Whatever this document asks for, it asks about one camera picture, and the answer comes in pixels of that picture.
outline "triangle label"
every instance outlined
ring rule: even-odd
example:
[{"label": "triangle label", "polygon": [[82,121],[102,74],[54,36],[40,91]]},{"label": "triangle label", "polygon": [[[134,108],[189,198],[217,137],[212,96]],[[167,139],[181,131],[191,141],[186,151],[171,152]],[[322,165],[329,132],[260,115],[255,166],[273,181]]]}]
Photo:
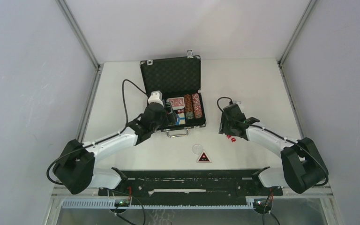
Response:
[{"label": "triangle label", "polygon": [[212,161],[208,157],[208,154],[206,154],[205,150],[202,152],[202,154],[198,157],[197,163],[211,163]]}]

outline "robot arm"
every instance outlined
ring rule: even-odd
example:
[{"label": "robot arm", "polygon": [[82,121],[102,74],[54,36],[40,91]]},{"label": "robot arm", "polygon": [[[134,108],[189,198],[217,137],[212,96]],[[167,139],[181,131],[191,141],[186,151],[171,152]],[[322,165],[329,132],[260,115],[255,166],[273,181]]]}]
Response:
[{"label": "robot arm", "polygon": [[101,159],[128,147],[138,145],[149,139],[161,125],[170,124],[174,115],[162,102],[162,93],[155,91],[148,99],[143,114],[126,125],[122,132],[80,143],[71,140],[65,146],[53,173],[74,195],[86,188],[115,188],[121,179],[120,172],[111,169],[94,168]]},{"label": "robot arm", "polygon": [[258,143],[281,158],[283,168],[266,167],[256,172],[254,179],[264,187],[285,186],[301,194],[323,179],[319,186],[327,183],[328,170],[311,139],[283,138],[258,119],[246,119],[237,104],[223,109],[219,133]]}]

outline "poker chip case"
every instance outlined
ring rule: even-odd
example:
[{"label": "poker chip case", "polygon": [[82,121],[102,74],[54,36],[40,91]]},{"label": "poker chip case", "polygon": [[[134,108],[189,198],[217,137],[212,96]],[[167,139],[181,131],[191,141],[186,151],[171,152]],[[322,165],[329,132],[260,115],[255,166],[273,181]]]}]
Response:
[{"label": "poker chip case", "polygon": [[[206,126],[205,110],[201,95],[200,56],[193,56],[192,50],[188,50],[185,57],[141,61],[140,69],[148,96],[151,92],[159,90],[162,92],[162,99],[166,102],[169,98],[184,98],[190,95],[193,96],[193,104],[200,104],[199,106],[196,105],[198,107],[196,109],[202,110],[201,117],[200,112],[196,114],[198,116],[193,116],[192,119],[188,119],[185,116],[185,124],[159,127],[158,131],[167,132],[168,137],[186,136],[190,129]],[[185,135],[169,135],[169,131],[182,129],[187,131]]]}]

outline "glass panel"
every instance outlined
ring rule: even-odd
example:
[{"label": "glass panel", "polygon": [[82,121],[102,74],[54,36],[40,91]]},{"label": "glass panel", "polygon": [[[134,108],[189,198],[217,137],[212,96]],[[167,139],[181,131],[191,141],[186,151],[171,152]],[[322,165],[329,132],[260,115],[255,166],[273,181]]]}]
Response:
[{"label": "glass panel", "polygon": [[[283,225],[326,225],[319,199],[275,199],[272,212]],[[142,210],[121,214],[142,225]],[[146,210],[146,225],[261,225],[262,216],[253,210]],[[266,225],[276,224],[268,214]],[[58,225],[128,225],[108,209],[62,209]]]}]

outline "metal frame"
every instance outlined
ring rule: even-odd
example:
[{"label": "metal frame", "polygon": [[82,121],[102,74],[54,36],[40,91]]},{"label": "metal frame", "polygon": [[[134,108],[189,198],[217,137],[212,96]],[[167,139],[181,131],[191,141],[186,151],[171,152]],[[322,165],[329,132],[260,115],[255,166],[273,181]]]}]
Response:
[{"label": "metal frame", "polygon": [[76,22],[74,15],[72,14],[71,10],[68,7],[66,0],[56,0],[59,8],[63,12],[64,16],[66,17],[71,29],[74,31],[76,38],[78,39],[79,43],[81,44],[82,48],[85,50],[86,54],[88,55],[91,63],[94,65],[96,69],[99,68],[99,63],[88,43],[84,34],[81,31],[78,23]]},{"label": "metal frame", "polygon": [[[88,95],[88,99],[86,102],[86,107],[84,109],[82,120],[78,128],[77,132],[77,139],[82,141],[84,135],[86,133],[86,127],[89,121],[90,112],[93,106],[94,98],[96,96],[98,83],[102,73],[102,66],[99,65],[92,49],[90,48],[88,42],[86,41],[85,36],[83,35],[78,23],[76,22],[74,15],[72,14],[71,10],[66,3],[66,0],[56,0],[57,4],[59,5],[60,9],[62,10],[64,16],[66,17],[68,23],[71,26],[71,29],[74,31],[77,39],[79,40],[81,46],[87,53],[90,61],[96,68],[95,78],[93,80],[90,93]],[[291,90],[288,86],[288,82],[283,71],[283,64],[291,51],[295,40],[297,39],[298,35],[300,34],[302,28],[306,24],[308,17],[310,16],[312,10],[314,9],[315,5],[317,4],[318,0],[311,0],[304,11],[302,18],[300,19],[295,31],[292,34],[289,43],[284,50],[281,59],[278,61],[278,67],[281,72],[281,76],[284,82],[284,86],[286,92],[288,93],[289,101],[292,106],[293,114],[295,116],[297,126],[299,129],[299,133],[301,137],[304,137],[304,132],[299,120],[299,116],[297,114],[297,109],[295,102],[293,101]],[[55,225],[58,221],[59,214],[61,208],[83,208],[83,209],[100,209],[100,208],[110,208],[112,207],[113,202],[111,202],[112,198],[108,198],[107,196],[98,196],[98,188],[88,188],[82,193],[78,195],[72,195],[65,187],[62,186],[55,186],[52,192],[52,197],[48,205],[48,209],[44,218],[44,225]],[[338,211],[336,201],[333,197],[333,193],[330,189],[330,186],[324,187],[314,187],[307,190],[305,193],[299,195],[293,192],[290,188],[283,188],[283,196],[276,196],[276,198],[280,199],[294,199],[294,198],[319,198],[321,199],[321,205],[325,214],[325,218],[329,225],[343,225],[343,222],[340,220],[340,213]],[[254,199],[265,199],[267,196],[246,196],[245,197],[245,205],[240,207],[171,207],[171,209],[251,209],[250,202],[253,202]],[[127,199],[127,196],[116,196],[115,199]],[[164,206],[146,206],[146,208],[156,209],[162,208]],[[131,206],[130,208],[138,209],[139,206]]]},{"label": "metal frame", "polygon": [[76,139],[80,142],[83,142],[83,139],[85,137],[86,128],[88,126],[90,113],[92,110],[94,99],[96,97],[97,87],[98,87],[98,83],[100,82],[102,71],[103,71],[103,64],[99,67],[98,70],[96,70],[94,74],[94,79],[90,88],[88,98],[86,100],[86,106],[85,109],[83,110],[81,122],[79,123],[78,131],[76,133]]},{"label": "metal frame", "polygon": [[296,29],[294,30],[294,32],[292,34],[291,39],[289,40],[288,44],[286,45],[284,53],[282,53],[282,56],[278,61],[280,67],[282,67],[282,65],[284,64],[284,62],[285,62],[286,58],[288,57],[289,52],[291,51],[297,37],[299,36],[299,34],[300,34],[301,30],[303,29],[303,27],[306,25],[307,19],[310,17],[311,12],[315,8],[318,1],[319,0],[310,0],[310,2],[308,3],[306,10],[304,10],[303,15],[301,16],[300,21],[297,24]]}]

